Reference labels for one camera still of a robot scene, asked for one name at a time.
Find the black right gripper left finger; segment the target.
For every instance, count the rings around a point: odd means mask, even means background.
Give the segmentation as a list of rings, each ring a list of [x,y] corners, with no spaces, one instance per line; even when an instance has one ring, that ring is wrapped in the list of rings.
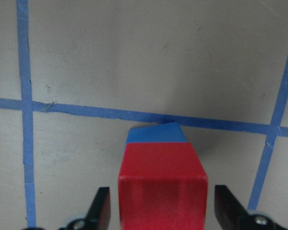
[[[100,187],[83,218],[69,222],[60,230],[107,230],[110,222],[110,188]]]

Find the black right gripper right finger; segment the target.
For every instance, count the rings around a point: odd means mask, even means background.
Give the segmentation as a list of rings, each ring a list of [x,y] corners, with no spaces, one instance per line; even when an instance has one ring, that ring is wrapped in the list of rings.
[[[266,215],[249,213],[226,185],[215,185],[215,217],[223,230],[284,230]]]

